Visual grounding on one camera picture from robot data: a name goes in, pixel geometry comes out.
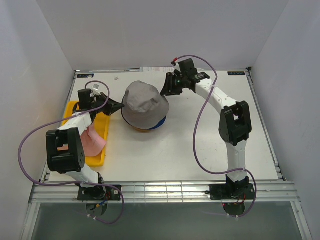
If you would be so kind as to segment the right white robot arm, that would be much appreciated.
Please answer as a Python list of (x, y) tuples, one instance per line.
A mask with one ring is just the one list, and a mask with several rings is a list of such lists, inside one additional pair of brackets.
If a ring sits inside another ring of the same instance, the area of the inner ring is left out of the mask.
[(237, 199), (244, 193), (252, 174), (246, 169), (246, 145), (252, 132), (250, 107), (246, 101), (237, 101), (216, 86), (217, 79), (198, 72), (193, 55), (183, 55), (172, 61), (174, 71), (166, 74), (162, 96), (178, 96), (184, 89), (202, 97), (219, 114), (218, 132), (226, 144), (228, 169), (226, 194)]

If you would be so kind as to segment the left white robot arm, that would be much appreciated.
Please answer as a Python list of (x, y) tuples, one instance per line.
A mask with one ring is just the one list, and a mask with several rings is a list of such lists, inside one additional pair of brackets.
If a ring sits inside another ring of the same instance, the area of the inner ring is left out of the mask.
[(66, 123), (56, 130), (46, 133), (47, 165), (51, 172), (67, 175), (100, 200), (106, 195), (106, 187), (99, 183), (100, 175), (86, 164), (86, 154), (81, 136), (94, 128), (99, 114), (111, 116), (124, 105), (110, 99), (103, 92), (93, 88), (78, 91), (78, 102)]

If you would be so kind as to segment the pink hat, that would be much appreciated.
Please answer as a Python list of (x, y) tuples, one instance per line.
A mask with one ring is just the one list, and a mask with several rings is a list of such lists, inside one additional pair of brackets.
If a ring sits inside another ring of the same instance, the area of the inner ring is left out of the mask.
[(86, 157), (95, 157), (99, 155), (106, 146), (106, 140), (96, 131), (95, 126), (91, 124), (80, 136)]

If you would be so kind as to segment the blue hat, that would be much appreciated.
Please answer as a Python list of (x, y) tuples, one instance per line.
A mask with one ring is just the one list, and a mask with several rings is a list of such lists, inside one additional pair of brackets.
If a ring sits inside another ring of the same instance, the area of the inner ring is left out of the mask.
[[(153, 130), (155, 130), (155, 129), (160, 128), (160, 127), (165, 123), (166, 119), (167, 119), (167, 117), (164, 117), (164, 118), (163, 118), (161, 121), (159, 121), (154, 127), (148, 128), (148, 129), (153, 129)], [(129, 126), (135, 127), (135, 126), (131, 125), (124, 117), (123, 117), (123, 120), (124, 120)]]

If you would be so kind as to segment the grey hat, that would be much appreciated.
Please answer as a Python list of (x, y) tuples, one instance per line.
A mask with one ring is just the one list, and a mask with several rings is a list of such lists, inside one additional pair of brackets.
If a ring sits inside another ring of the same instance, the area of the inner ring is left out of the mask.
[(121, 115), (131, 125), (140, 129), (154, 127), (170, 110), (168, 100), (158, 89), (142, 81), (132, 82), (122, 98)]

